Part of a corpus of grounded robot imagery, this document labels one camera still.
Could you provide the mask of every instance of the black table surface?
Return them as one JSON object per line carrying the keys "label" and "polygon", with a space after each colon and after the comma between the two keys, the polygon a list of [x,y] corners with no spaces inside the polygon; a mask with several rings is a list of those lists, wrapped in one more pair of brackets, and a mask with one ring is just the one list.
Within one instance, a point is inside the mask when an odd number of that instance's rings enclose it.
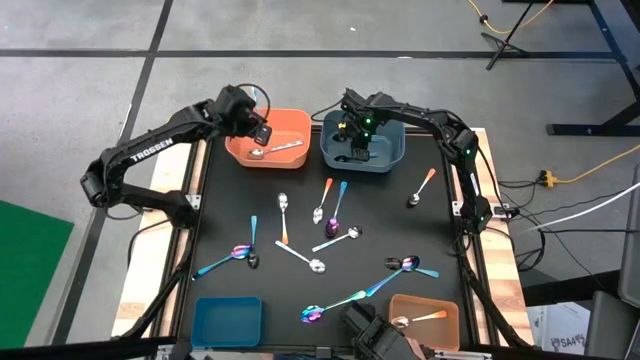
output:
{"label": "black table surface", "polygon": [[[260,265],[252,270],[246,260],[232,260],[196,282],[189,281],[179,319],[180,338],[191,338],[198,298],[256,296],[263,302],[259,350],[283,346],[349,347],[352,334],[339,322],[343,306],[325,312],[314,324],[302,323],[301,311],[309,305],[328,306],[389,276],[392,271],[384,266],[387,257],[418,255],[420,267],[439,271],[439,279],[402,273],[361,301],[374,305],[385,318],[395,294],[455,302],[464,348],[469,335],[462,280],[457,259],[451,256],[455,237],[451,200],[444,163],[433,138],[408,134],[403,160],[387,174],[332,169],[324,163],[319,142],[320,135],[313,133],[302,168],[281,170],[244,168],[227,153],[222,140],[214,140],[191,272],[227,256],[237,244],[250,243],[251,215],[258,216],[256,250]],[[407,209],[408,196],[418,189],[432,167],[437,172],[422,191],[420,204]],[[338,213],[340,235],[354,225],[361,225],[364,234],[313,253],[312,247],[326,241],[324,222],[313,224],[312,213],[320,203],[328,177],[334,182],[324,203],[324,220],[335,210],[340,182],[348,181]],[[302,260],[274,244],[282,233],[277,202],[281,192],[289,199],[289,246],[309,259],[322,260],[327,267],[324,274],[313,273]]]}

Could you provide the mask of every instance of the orange bowl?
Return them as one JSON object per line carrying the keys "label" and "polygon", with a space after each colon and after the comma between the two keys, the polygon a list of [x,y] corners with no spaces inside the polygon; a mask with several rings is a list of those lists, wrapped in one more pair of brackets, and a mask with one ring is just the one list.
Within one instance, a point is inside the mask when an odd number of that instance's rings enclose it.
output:
{"label": "orange bowl", "polygon": [[[225,147],[229,154],[245,167],[297,169],[304,165],[311,142],[309,115],[297,109],[271,109],[267,124],[272,129],[269,145],[262,147],[248,137],[227,138]],[[271,148],[297,140],[302,140],[303,144],[265,154],[262,160],[249,158],[249,151],[253,149],[267,152]]]}

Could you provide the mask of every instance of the gray bowl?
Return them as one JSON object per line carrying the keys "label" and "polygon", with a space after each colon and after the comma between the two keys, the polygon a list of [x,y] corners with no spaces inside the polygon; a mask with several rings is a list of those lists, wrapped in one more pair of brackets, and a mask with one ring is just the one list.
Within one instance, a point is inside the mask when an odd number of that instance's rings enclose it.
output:
{"label": "gray bowl", "polygon": [[322,123],[320,147],[324,161],[334,169],[385,173],[404,156],[404,124],[391,120],[385,126],[376,129],[376,135],[371,137],[369,152],[371,158],[367,162],[349,160],[336,161],[338,156],[351,157],[350,140],[339,142],[333,139],[338,133],[338,122],[343,118],[343,111],[336,110],[327,114]]}

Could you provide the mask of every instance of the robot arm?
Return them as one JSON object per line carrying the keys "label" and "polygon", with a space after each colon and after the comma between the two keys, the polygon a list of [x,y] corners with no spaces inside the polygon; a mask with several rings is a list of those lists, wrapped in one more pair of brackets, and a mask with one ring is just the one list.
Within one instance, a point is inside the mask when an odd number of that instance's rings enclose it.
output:
{"label": "robot arm", "polygon": [[381,92],[364,99],[351,89],[346,90],[341,108],[348,117],[342,137],[351,139],[355,160],[369,160],[369,142],[377,127],[389,120],[429,130],[444,157],[456,167],[464,200],[460,209],[462,227],[470,234],[484,230],[493,213],[487,199],[480,194],[475,175],[478,137],[460,118],[447,110],[402,104]]}
{"label": "robot arm", "polygon": [[267,145],[271,128],[253,112],[255,101],[237,86],[226,86],[216,101],[207,99],[173,114],[169,121],[125,144],[106,149],[80,179],[91,205],[110,208],[120,203],[162,210],[174,227],[195,225],[196,212],[181,191],[160,193],[124,183],[127,169],[179,143],[216,136],[249,136]]}

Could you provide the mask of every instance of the spoon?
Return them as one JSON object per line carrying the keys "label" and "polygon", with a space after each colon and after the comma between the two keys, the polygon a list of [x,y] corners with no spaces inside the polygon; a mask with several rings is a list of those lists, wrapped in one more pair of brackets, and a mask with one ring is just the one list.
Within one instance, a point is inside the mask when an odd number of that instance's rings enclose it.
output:
{"label": "spoon", "polygon": [[231,251],[231,254],[229,254],[227,257],[225,257],[224,259],[213,263],[207,267],[204,267],[200,270],[198,270],[197,272],[193,273],[193,275],[191,275],[191,280],[195,281],[197,279],[199,279],[200,277],[206,275],[209,271],[215,269],[216,267],[226,263],[227,261],[231,260],[231,259],[238,259],[238,260],[242,260],[244,259],[248,254],[249,251],[251,250],[251,245],[236,245],[233,250]]}
{"label": "spoon", "polygon": [[290,149],[292,147],[296,147],[296,146],[300,146],[304,144],[304,141],[302,140],[296,140],[290,143],[286,143],[280,146],[276,146],[273,147],[267,151],[264,151],[262,149],[253,149],[249,151],[249,154],[247,155],[247,157],[251,160],[262,160],[264,159],[264,156],[266,154],[272,153],[272,152],[276,152],[276,151],[280,151],[280,150],[285,150],[285,149]]}
{"label": "spoon", "polygon": [[[402,268],[402,264],[403,264],[403,262],[401,262],[400,259],[396,259],[396,258],[386,258],[386,259],[384,259],[384,266],[389,270],[398,270],[398,269]],[[435,270],[419,269],[417,265],[413,270],[409,270],[409,271],[417,271],[417,272],[419,272],[421,274],[425,274],[425,275],[431,276],[431,277],[436,278],[436,279],[440,277],[440,273],[439,272],[437,272]]]}
{"label": "spoon", "polygon": [[258,225],[258,217],[255,215],[251,216],[251,251],[249,251],[249,256],[247,257],[247,264],[252,269],[258,267],[260,263],[260,257],[256,254],[256,226]]}
{"label": "spoon", "polygon": [[287,250],[290,254],[293,254],[293,255],[299,257],[300,259],[306,261],[307,264],[309,264],[309,267],[311,268],[311,271],[313,271],[316,274],[322,274],[327,269],[327,267],[324,265],[324,263],[322,261],[320,261],[318,259],[311,259],[311,261],[309,261],[309,259],[307,259],[306,257],[300,255],[298,252],[296,252],[292,248],[288,247],[287,245],[283,244],[281,241],[276,240],[276,245],[278,245],[281,248]]}
{"label": "spoon", "polygon": [[391,320],[391,324],[393,324],[398,329],[404,329],[408,327],[411,323],[422,320],[430,320],[430,319],[442,319],[447,317],[446,310],[440,310],[438,312],[434,312],[433,314],[417,317],[415,319],[409,320],[406,316],[398,316]]}
{"label": "spoon", "polygon": [[278,194],[278,206],[280,207],[280,211],[282,211],[282,243],[285,245],[289,245],[289,236],[287,235],[287,222],[284,219],[284,211],[289,205],[287,200],[287,195],[285,193]]}
{"label": "spoon", "polygon": [[322,217],[324,216],[324,213],[322,211],[322,204],[324,204],[324,199],[327,197],[327,193],[329,192],[329,188],[331,187],[331,184],[333,183],[333,179],[332,178],[328,178],[327,179],[327,184],[324,186],[324,194],[322,195],[322,201],[320,201],[320,206],[318,206],[315,210],[313,210],[313,223],[317,224],[320,221],[322,221]]}
{"label": "spoon", "polygon": [[420,189],[418,189],[418,192],[416,192],[415,194],[412,194],[411,196],[409,196],[409,200],[407,200],[407,207],[408,208],[412,208],[412,207],[418,205],[418,203],[420,202],[420,192],[422,191],[424,186],[427,185],[429,180],[431,180],[431,178],[435,174],[436,174],[436,169],[434,169],[434,168],[429,169],[429,172],[427,173],[427,177],[424,178],[424,181],[422,182],[422,185],[420,186]]}
{"label": "spoon", "polygon": [[333,244],[337,243],[338,241],[340,241],[340,240],[342,240],[342,239],[344,239],[346,237],[350,237],[352,239],[357,239],[357,238],[360,237],[360,235],[362,235],[362,227],[360,225],[357,225],[357,226],[354,226],[352,228],[349,228],[348,232],[346,234],[340,236],[339,238],[333,239],[331,241],[327,241],[324,244],[320,244],[320,245],[314,247],[313,249],[311,249],[311,251],[316,252],[316,251],[322,250],[322,249],[326,248],[327,246],[333,245]]}
{"label": "spoon", "polygon": [[409,256],[403,260],[401,269],[396,270],[396,272],[387,276],[384,280],[380,281],[379,283],[373,285],[372,287],[366,290],[360,290],[357,293],[349,296],[348,298],[340,300],[337,303],[331,304],[324,308],[318,305],[308,306],[306,309],[302,310],[302,314],[300,315],[300,321],[307,324],[314,323],[320,320],[320,318],[322,317],[322,314],[329,309],[332,309],[336,306],[340,306],[342,304],[346,304],[350,301],[361,300],[367,297],[371,297],[378,290],[380,290],[381,287],[383,287],[386,283],[391,281],[391,279],[396,277],[398,274],[400,274],[403,271],[412,271],[418,266],[419,263],[420,263],[420,259],[417,256]]}
{"label": "spoon", "polygon": [[327,221],[327,225],[324,227],[324,235],[331,239],[332,237],[338,235],[338,231],[340,230],[340,224],[338,223],[338,210],[340,209],[340,202],[342,202],[342,196],[344,196],[344,192],[347,190],[347,182],[343,181],[340,183],[340,195],[338,196],[338,204],[336,205],[336,211],[333,213],[333,217]]}

